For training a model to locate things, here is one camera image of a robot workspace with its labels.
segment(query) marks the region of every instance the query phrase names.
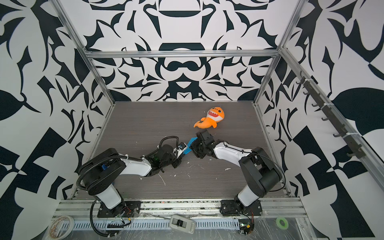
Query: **black mounting plate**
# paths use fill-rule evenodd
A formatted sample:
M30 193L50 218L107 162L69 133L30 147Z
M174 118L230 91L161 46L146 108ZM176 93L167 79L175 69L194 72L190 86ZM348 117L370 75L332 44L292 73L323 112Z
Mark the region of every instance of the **black mounting plate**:
M245 208L241 206L235 200L221 200L220 212L223 216L236 216L240 213L251 216L252 212L254 216L261 216L262 206L259 200L254 201L251 205Z
M136 211L137 213L140 212L140 206L141 202L140 201L125 201L126 207L124 208L124 214L121 217L132 217L134 212ZM99 209L99 212L97 213L98 218L103 218L103 217L114 217L111 216L110 213L108 213L106 208Z

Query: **baby shark plush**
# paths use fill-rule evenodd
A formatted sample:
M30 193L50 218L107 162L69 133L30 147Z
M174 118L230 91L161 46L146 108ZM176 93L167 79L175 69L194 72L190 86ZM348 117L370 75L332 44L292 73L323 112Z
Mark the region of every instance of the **baby shark plush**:
M219 107L214 107L208 110L207 117L197 121L193 127L209 128L217 127L217 123L224 119L224 111Z

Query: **gray tabletop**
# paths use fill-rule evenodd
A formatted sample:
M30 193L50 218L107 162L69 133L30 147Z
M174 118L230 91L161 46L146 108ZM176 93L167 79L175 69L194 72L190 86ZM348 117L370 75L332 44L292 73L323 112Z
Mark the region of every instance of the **gray tabletop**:
M217 128L208 131L215 139L243 148L262 147L269 154L255 109L251 101L240 102L117 102L103 133L96 154L113 147L120 154L140 157L156 149L165 136L188 141L196 136L196 121L219 106L225 113ZM171 146L175 140L164 142ZM114 186L123 198L221 198L234 197L246 185L241 169L230 162L206 156L199 159L192 152L184 156L176 169L152 177L119 176ZM283 191L266 197L283 197ZM91 198L80 191L78 199Z

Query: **red wire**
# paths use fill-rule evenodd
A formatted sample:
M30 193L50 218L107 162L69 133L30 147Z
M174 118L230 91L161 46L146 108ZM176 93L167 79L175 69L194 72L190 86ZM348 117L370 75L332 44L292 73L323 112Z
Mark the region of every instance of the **red wire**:
M127 214L130 214L131 213L131 209L129 209L128 207L125 207L125 208L123 208L123 211L124 211L124 209L128 209L129 210L129 212L127 212Z

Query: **black and white patterned wall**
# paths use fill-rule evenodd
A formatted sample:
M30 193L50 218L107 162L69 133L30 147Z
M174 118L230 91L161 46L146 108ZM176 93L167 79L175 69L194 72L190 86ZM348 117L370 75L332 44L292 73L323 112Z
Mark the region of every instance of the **black and white patterned wall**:
M88 50L276 49L297 0L65 0ZM117 101L253 100L270 57L95 61Z
M384 1L310 0L287 47L384 158Z
M383 1L310 0L288 50L384 158ZM279 62L259 107L292 193L318 237L382 239L384 192Z
M71 194L110 107L47 0L0 0L0 235L31 239Z
M272 57L95 59L116 101L253 100Z
M297 0L63 0L88 50L276 49Z

